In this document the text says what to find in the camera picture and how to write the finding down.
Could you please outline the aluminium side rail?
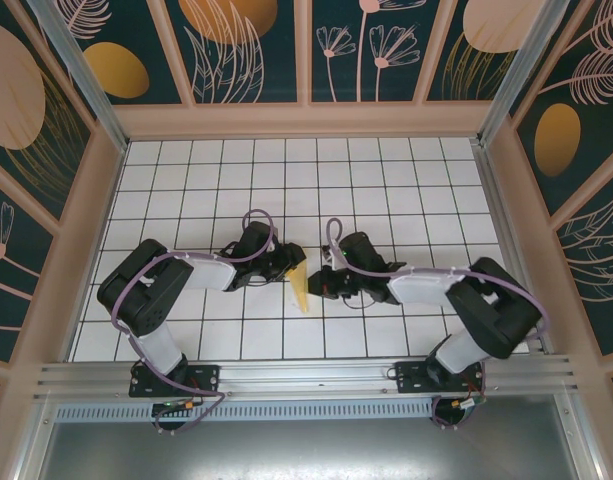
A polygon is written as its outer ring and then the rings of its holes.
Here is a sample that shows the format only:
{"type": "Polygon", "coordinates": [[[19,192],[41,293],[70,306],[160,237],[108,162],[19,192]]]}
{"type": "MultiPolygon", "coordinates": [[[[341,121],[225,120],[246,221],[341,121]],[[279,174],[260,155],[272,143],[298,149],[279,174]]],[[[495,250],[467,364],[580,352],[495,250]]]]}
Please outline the aluminium side rail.
{"type": "Polygon", "coordinates": [[[506,269],[529,293],[537,297],[533,289],[533,282],[526,269],[510,210],[497,178],[494,164],[483,147],[474,145],[473,153],[487,201],[491,203],[490,214],[496,232],[500,237],[499,243],[503,259],[506,262],[506,269]]]}

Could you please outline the aluminium frame post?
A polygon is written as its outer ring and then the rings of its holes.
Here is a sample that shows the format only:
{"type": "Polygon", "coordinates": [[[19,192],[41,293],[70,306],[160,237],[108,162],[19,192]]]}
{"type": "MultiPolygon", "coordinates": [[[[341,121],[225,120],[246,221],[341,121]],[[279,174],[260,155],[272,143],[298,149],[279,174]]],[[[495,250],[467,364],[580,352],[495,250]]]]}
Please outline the aluminium frame post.
{"type": "Polygon", "coordinates": [[[93,40],[107,24],[112,16],[109,0],[25,1],[113,144],[124,154],[127,136],[78,44],[78,40],[93,40]]]}
{"type": "Polygon", "coordinates": [[[528,81],[531,72],[560,25],[570,0],[545,0],[502,79],[480,126],[476,145],[485,150],[509,113],[512,104],[528,81]]]}

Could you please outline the yellow cloth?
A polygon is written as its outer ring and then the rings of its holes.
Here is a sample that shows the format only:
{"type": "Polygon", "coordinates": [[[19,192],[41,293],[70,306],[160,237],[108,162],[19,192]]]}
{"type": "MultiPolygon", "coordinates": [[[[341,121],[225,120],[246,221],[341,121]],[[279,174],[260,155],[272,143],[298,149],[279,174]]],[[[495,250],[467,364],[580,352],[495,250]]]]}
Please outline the yellow cloth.
{"type": "Polygon", "coordinates": [[[307,261],[303,260],[287,273],[290,285],[302,313],[309,312],[307,261]]]}

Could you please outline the aluminium mounting rail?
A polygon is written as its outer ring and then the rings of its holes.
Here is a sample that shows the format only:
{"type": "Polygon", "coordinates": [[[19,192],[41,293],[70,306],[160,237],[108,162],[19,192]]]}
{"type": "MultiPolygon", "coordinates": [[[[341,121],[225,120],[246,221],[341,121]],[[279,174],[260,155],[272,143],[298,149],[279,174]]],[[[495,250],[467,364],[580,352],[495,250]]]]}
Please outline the aluminium mounting rail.
{"type": "MultiPolygon", "coordinates": [[[[303,361],[223,361],[219,390],[228,400],[376,399],[397,396],[388,377],[394,358],[303,361]]],[[[32,388],[36,400],[127,402],[131,362],[45,364],[32,388]]],[[[484,393],[522,396],[572,393],[578,389],[564,355],[513,355],[489,360],[484,393]]]]}

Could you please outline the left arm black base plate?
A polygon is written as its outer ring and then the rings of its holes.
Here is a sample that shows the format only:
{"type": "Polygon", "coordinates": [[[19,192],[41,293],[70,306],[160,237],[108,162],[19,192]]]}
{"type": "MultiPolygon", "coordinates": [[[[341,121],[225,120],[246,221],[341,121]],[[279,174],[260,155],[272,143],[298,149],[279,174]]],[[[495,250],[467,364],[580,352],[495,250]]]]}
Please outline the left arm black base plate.
{"type": "MultiPolygon", "coordinates": [[[[218,389],[220,368],[217,365],[186,366],[178,373],[175,382],[185,387],[212,392],[218,389]]],[[[147,366],[139,364],[131,368],[128,395],[130,398],[175,398],[191,393],[163,382],[147,366]]]]}

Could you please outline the grey metal sheet panel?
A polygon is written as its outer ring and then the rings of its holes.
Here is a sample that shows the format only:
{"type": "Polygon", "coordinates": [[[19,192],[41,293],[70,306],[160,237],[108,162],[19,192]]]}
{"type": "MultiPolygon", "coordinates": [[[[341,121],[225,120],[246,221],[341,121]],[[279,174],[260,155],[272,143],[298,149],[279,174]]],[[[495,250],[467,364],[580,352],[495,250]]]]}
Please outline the grey metal sheet panel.
{"type": "Polygon", "coordinates": [[[429,421],[214,422],[178,437],[146,424],[61,424],[40,480],[595,480],[560,428],[493,433],[429,421]]]}

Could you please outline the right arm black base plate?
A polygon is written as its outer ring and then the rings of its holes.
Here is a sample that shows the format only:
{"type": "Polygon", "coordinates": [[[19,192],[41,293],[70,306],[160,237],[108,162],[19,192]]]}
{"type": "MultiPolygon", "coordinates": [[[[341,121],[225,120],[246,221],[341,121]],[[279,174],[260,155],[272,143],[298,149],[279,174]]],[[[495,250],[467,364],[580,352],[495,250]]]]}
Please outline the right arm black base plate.
{"type": "Polygon", "coordinates": [[[470,386],[483,387],[481,363],[468,366],[461,373],[451,373],[438,362],[402,361],[394,364],[395,382],[399,393],[464,393],[470,386]]]}

